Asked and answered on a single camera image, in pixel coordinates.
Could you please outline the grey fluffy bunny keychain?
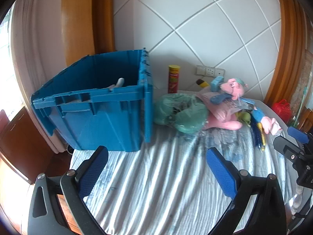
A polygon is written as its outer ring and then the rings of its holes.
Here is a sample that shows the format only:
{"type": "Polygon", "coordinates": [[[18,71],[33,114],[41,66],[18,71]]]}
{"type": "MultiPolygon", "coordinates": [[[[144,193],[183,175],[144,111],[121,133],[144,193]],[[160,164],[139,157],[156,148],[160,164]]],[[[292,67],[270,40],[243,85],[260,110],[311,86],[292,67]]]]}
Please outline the grey fluffy bunny keychain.
{"type": "Polygon", "coordinates": [[[125,83],[125,79],[124,78],[119,78],[118,81],[116,82],[116,84],[112,84],[112,85],[106,87],[105,89],[108,89],[109,91],[112,91],[115,88],[123,87],[124,83],[125,83]]]}

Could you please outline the pink pig plush blue shirt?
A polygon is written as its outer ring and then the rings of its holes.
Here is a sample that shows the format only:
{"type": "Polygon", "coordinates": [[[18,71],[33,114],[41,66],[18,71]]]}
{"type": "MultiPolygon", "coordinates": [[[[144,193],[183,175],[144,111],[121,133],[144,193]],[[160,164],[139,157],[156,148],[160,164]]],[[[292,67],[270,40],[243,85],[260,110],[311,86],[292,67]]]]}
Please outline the pink pig plush blue shirt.
{"type": "Polygon", "coordinates": [[[277,120],[275,118],[265,116],[261,109],[254,106],[251,114],[257,123],[261,123],[265,134],[270,133],[275,136],[281,132],[282,128],[277,120]]]}

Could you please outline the red plastic bag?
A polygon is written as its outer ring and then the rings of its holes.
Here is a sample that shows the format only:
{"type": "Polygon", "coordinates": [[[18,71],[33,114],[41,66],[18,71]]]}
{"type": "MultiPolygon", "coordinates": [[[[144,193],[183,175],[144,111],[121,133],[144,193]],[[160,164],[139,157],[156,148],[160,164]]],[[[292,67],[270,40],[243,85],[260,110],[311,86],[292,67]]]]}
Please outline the red plastic bag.
{"type": "Polygon", "coordinates": [[[282,99],[279,102],[274,103],[271,106],[271,109],[283,120],[286,124],[289,122],[292,116],[292,111],[290,108],[290,104],[282,99]]]}

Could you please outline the dark blue furry item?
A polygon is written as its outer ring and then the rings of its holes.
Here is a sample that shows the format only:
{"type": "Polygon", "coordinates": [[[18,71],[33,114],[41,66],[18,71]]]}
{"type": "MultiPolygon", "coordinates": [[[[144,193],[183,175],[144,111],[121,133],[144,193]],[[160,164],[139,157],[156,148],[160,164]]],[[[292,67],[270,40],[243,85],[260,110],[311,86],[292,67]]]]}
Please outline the dark blue furry item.
{"type": "Polygon", "coordinates": [[[251,117],[251,121],[250,121],[250,126],[254,135],[254,143],[255,143],[255,147],[258,147],[259,149],[262,148],[262,137],[261,137],[261,133],[260,130],[257,126],[257,122],[255,120],[254,117],[251,117]]]}

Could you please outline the green ball toy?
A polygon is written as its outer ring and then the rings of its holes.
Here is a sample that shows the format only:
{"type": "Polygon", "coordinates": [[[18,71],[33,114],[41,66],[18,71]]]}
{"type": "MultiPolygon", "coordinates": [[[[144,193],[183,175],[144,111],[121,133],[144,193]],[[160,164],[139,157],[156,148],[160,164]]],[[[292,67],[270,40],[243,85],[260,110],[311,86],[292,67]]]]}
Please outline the green ball toy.
{"type": "Polygon", "coordinates": [[[246,124],[247,126],[250,126],[251,124],[251,114],[246,111],[241,111],[236,113],[237,120],[241,123],[246,124]]]}

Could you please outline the dark wooden nightstand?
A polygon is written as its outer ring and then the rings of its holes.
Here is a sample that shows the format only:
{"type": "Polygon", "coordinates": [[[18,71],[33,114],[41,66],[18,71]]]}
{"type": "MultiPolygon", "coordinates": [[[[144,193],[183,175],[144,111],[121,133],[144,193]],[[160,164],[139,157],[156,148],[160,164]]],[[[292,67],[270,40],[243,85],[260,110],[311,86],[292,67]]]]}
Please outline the dark wooden nightstand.
{"type": "Polygon", "coordinates": [[[1,157],[26,182],[33,184],[40,173],[49,177],[64,174],[72,156],[66,151],[54,153],[22,108],[1,131],[1,157]]]}

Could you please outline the large pink plush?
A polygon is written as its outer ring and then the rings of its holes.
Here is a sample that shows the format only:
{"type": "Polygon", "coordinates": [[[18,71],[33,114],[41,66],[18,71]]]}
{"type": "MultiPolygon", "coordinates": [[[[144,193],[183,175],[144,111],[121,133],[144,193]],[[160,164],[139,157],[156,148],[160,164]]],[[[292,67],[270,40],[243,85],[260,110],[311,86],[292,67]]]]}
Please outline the large pink plush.
{"type": "Polygon", "coordinates": [[[235,114],[232,114],[229,121],[221,122],[215,118],[213,114],[209,114],[207,118],[207,122],[205,123],[203,129],[210,128],[221,128],[228,130],[238,130],[242,128],[242,123],[237,121],[237,117],[235,114]]]}

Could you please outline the pink pig plush teal hat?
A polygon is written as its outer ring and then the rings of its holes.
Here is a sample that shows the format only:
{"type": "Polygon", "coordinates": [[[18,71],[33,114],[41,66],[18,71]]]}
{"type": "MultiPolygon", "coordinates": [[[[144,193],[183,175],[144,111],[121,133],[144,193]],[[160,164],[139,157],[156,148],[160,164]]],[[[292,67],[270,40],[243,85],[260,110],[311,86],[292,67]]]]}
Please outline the pink pig plush teal hat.
{"type": "Polygon", "coordinates": [[[221,90],[230,94],[232,100],[238,100],[241,98],[245,94],[247,87],[248,85],[238,78],[229,79],[227,82],[220,85],[221,90]]]}

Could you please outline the striped bed sheet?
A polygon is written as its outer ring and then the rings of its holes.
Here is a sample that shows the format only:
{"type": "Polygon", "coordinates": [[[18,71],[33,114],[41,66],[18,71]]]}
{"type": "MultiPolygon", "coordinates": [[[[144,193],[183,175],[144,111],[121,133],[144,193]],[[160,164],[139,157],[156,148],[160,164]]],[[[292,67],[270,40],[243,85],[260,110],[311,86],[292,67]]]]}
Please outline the striped bed sheet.
{"type": "Polygon", "coordinates": [[[292,164],[274,150],[272,135],[260,150],[247,126],[187,135],[155,125],[153,133],[139,151],[109,152],[83,199],[107,234],[208,234],[231,201],[206,163],[211,147],[253,176],[275,174],[285,203],[302,193],[292,164]]]}

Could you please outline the teal cushion in plastic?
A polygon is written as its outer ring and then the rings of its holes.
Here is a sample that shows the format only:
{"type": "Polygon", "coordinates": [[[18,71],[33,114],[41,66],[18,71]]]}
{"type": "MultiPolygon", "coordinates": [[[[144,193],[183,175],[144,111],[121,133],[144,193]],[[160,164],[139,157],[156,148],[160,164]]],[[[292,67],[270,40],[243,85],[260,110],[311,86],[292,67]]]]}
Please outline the teal cushion in plastic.
{"type": "Polygon", "coordinates": [[[184,134],[203,130],[209,123],[208,117],[208,108],[194,94],[166,94],[154,103],[154,123],[175,128],[184,134]]]}

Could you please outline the yellow black toy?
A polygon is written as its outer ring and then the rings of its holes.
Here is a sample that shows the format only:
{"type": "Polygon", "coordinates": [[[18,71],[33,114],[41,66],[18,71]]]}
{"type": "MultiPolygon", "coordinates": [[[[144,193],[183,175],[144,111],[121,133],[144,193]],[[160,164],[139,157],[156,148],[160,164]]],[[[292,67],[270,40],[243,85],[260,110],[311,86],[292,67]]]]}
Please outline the yellow black toy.
{"type": "Polygon", "coordinates": [[[209,84],[208,84],[206,81],[204,81],[203,79],[198,79],[198,80],[196,81],[196,84],[197,84],[198,86],[200,86],[201,88],[209,87],[209,84]]]}

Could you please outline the blue plastic storage crate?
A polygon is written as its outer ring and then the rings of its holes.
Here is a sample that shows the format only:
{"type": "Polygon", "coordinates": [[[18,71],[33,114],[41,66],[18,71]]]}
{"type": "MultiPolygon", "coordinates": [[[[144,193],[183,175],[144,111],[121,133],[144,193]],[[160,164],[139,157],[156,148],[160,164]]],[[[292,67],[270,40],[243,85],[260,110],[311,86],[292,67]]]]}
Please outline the blue plastic storage crate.
{"type": "Polygon", "coordinates": [[[85,56],[31,96],[45,131],[58,132],[76,150],[105,146],[133,152],[153,134],[153,80],[146,50],[85,56]],[[106,87],[125,83],[112,91],[106,87]]]}

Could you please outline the red yellow chips can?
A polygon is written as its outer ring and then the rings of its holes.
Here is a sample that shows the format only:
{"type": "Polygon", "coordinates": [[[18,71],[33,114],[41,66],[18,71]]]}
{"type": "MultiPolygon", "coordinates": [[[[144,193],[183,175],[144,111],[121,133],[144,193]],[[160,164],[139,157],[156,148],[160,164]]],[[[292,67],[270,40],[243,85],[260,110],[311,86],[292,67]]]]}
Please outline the red yellow chips can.
{"type": "Polygon", "coordinates": [[[168,76],[168,93],[177,93],[179,83],[180,66],[169,65],[169,76],[168,76]]]}

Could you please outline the white curtain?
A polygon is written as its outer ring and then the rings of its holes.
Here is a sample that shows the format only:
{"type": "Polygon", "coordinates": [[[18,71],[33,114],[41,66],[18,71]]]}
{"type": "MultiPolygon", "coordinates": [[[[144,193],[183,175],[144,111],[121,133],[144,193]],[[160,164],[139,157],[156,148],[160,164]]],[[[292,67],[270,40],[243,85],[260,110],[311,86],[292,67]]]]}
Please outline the white curtain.
{"type": "Polygon", "coordinates": [[[11,19],[11,51],[13,66],[23,102],[32,122],[52,152],[66,151],[58,136],[49,136],[31,107],[31,96],[44,83],[47,76],[43,69],[37,30],[39,0],[16,0],[11,19]]]}

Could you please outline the white wall sockets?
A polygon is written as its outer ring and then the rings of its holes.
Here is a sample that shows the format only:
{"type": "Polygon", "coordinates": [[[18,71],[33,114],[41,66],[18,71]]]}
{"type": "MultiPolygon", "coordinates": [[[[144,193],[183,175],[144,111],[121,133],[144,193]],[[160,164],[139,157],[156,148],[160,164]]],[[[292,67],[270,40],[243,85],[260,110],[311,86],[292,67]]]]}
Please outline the white wall sockets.
{"type": "Polygon", "coordinates": [[[199,76],[206,76],[206,77],[217,77],[217,76],[224,76],[225,70],[221,68],[215,68],[215,67],[208,67],[208,66],[202,66],[197,65],[196,67],[196,75],[199,76]]]}

